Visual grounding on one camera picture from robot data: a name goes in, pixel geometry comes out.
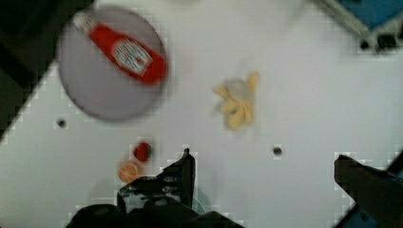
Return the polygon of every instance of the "round plate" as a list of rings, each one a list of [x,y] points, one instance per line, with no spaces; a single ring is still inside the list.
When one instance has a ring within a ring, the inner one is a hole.
[[[166,61],[160,37],[138,14],[118,8],[99,9],[91,14],[110,28],[142,42]],[[90,116],[126,120],[145,114],[161,98],[164,81],[143,85],[129,77],[72,23],[63,32],[58,49],[63,87],[71,101]]]

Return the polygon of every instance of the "black hole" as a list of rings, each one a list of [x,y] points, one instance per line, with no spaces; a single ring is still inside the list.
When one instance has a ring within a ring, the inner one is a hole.
[[[60,126],[60,128],[65,128],[66,127],[66,121],[63,119],[60,119],[57,121],[57,124]]]
[[[277,156],[280,156],[281,153],[282,153],[282,150],[279,147],[274,147],[273,148],[273,153],[275,153],[275,155],[277,155]]]
[[[365,213],[361,213],[361,214],[359,215],[359,217],[360,217],[363,221],[368,220],[368,216],[367,216],[367,214],[365,214]]]
[[[361,49],[365,50],[370,47],[370,44],[368,44],[368,42],[366,42],[366,41],[363,41],[363,42],[361,42],[360,47],[361,47]]]

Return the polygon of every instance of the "white table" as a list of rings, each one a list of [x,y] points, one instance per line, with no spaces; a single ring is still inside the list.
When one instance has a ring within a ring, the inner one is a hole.
[[[312,3],[117,5],[147,18],[167,44],[172,74],[163,104],[132,122],[91,119],[67,98],[55,62],[0,146],[2,227],[65,227],[85,205],[114,203],[122,186],[116,165],[141,137],[156,140],[149,174],[186,145],[197,152],[207,209],[245,227],[331,227],[353,203],[334,182],[336,155],[352,152],[384,168],[401,148],[401,55],[357,53],[357,40]],[[212,88],[250,70],[261,75],[257,118],[233,133]]]

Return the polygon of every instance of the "blue object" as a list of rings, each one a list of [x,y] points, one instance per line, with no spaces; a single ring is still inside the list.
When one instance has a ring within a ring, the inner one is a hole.
[[[403,10],[403,0],[337,0],[369,30],[385,24]]]

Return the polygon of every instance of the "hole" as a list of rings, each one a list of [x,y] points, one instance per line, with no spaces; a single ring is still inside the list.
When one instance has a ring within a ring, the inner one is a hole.
[[[60,120],[57,121],[57,125],[59,125],[60,128],[65,128],[67,123],[66,123],[65,120],[60,119]]]
[[[280,147],[274,147],[273,153],[275,153],[275,155],[277,155],[277,156],[280,156],[282,154],[282,150]]]
[[[362,50],[368,49],[370,47],[370,44],[368,42],[363,41],[361,42],[361,45],[359,46]]]

